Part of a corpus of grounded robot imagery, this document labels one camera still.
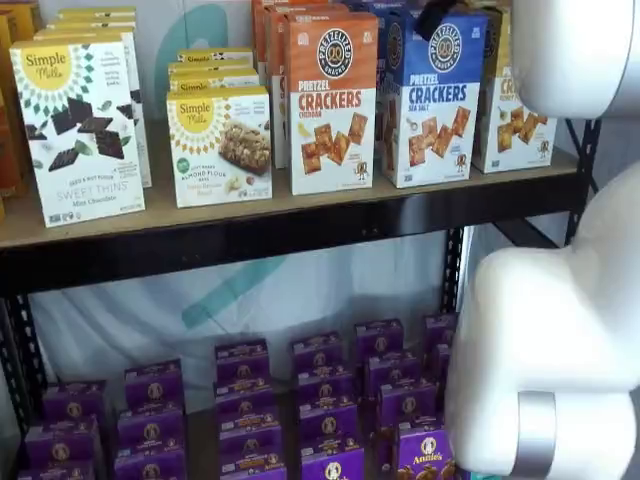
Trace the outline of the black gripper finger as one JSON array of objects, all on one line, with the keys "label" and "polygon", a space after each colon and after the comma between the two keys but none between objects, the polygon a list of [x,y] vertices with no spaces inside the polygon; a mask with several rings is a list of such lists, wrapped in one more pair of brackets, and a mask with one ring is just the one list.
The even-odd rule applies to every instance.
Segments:
[{"label": "black gripper finger", "polygon": [[422,38],[431,38],[444,17],[457,3],[457,0],[427,1],[415,21],[414,31]]}]

